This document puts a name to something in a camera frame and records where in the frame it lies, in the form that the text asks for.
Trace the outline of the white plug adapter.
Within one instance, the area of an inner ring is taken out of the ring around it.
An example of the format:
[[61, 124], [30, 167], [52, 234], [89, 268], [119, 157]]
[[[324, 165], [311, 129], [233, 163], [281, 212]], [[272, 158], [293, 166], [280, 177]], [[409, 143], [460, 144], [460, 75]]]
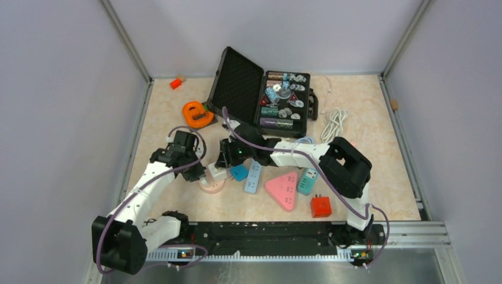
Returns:
[[201, 177], [199, 179], [200, 185], [203, 188], [208, 188], [211, 184], [210, 181], [207, 179], [207, 177]]

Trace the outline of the light blue power strip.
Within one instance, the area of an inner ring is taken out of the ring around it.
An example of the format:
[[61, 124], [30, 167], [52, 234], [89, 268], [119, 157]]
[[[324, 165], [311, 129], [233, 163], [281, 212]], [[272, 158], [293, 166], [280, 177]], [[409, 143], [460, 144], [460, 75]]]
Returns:
[[256, 161], [252, 160], [246, 183], [244, 186], [244, 192], [249, 193], [249, 194], [256, 194], [258, 191], [258, 186], [259, 186], [259, 181], [260, 181], [260, 176], [261, 176], [261, 171], [262, 171], [262, 166]]

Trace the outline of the pink triangular power strip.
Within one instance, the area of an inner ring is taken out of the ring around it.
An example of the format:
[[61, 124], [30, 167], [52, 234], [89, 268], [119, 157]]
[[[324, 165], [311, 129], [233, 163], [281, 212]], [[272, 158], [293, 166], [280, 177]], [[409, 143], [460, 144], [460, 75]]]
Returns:
[[289, 172], [264, 184], [265, 191], [286, 212], [294, 209], [297, 179], [296, 172]]

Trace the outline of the teal power strip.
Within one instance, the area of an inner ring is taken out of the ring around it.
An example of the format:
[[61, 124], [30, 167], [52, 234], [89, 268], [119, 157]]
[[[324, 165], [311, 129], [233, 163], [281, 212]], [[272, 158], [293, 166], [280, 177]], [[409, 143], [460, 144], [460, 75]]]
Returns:
[[313, 190], [317, 176], [318, 172], [315, 169], [305, 169], [300, 181], [298, 182], [297, 192], [308, 196]]

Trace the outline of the red cube socket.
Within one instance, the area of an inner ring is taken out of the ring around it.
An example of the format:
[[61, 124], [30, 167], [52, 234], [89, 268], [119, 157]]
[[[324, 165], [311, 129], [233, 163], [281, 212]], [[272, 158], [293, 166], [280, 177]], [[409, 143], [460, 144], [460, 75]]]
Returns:
[[332, 206], [328, 196], [315, 195], [310, 201], [313, 218], [326, 218], [332, 214]]

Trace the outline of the pink round plug base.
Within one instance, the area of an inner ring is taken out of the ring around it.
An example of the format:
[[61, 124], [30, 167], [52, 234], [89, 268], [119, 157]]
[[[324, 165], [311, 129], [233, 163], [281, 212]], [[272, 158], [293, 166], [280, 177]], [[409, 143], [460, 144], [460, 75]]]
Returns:
[[215, 183], [210, 177], [207, 177], [207, 179], [210, 181], [210, 186], [208, 188], [203, 188], [201, 187], [200, 185], [200, 182], [198, 181], [199, 183], [199, 186], [200, 188], [205, 192], [205, 193], [209, 193], [209, 194], [215, 194], [215, 193], [218, 193], [220, 191], [223, 190], [223, 188], [225, 187], [226, 185], [226, 180], [223, 180], [221, 182], [218, 182], [218, 183]]

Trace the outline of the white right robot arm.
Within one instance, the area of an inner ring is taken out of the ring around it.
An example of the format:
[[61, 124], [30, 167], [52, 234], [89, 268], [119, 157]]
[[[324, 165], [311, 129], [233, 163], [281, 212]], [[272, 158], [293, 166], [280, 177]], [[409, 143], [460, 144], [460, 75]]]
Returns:
[[371, 162], [347, 139], [329, 143], [302, 144], [281, 138], [264, 138], [257, 128], [225, 120], [228, 138], [220, 140], [218, 168], [238, 166], [253, 159], [262, 166], [315, 169], [347, 208], [347, 236], [355, 244], [371, 236], [374, 218], [368, 201]]

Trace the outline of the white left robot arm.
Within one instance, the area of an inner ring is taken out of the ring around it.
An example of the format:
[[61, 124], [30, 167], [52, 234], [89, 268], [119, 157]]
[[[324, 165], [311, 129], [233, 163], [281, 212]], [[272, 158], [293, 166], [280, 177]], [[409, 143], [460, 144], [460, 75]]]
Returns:
[[114, 270], [135, 275], [144, 266], [149, 253], [165, 242], [186, 243], [190, 229], [173, 216], [161, 216], [144, 225], [160, 194], [178, 175], [193, 182], [205, 175], [196, 149], [207, 145], [195, 129], [178, 126], [168, 134], [168, 145], [155, 150], [143, 175], [124, 200], [106, 216], [97, 216], [91, 225], [92, 257], [98, 271]]

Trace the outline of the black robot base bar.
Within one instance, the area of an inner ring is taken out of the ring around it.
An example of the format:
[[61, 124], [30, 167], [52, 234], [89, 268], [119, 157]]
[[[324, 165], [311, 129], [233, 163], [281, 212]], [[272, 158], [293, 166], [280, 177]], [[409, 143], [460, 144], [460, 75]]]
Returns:
[[210, 256], [331, 256], [342, 249], [376, 247], [385, 240], [382, 225], [357, 233], [343, 222], [198, 222], [183, 225], [166, 242], [196, 244]]

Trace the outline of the white cube socket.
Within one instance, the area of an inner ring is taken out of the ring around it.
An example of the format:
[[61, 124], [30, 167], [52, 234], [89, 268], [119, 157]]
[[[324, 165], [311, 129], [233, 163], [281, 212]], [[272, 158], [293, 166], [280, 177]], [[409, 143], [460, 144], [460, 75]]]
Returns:
[[229, 177], [228, 170], [226, 168], [217, 167], [215, 165], [215, 162], [210, 163], [208, 165], [208, 170], [209, 170], [209, 173], [210, 173], [210, 176], [211, 176], [212, 180], [215, 183], [218, 183], [218, 182], [221, 182], [223, 180], [226, 180]]

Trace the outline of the small blue plug adapter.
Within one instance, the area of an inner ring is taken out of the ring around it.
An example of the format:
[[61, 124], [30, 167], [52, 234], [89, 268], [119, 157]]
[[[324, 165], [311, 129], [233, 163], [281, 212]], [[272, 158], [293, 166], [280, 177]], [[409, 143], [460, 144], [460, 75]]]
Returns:
[[248, 177], [249, 170], [244, 164], [233, 166], [230, 168], [230, 174], [234, 180], [241, 182]]

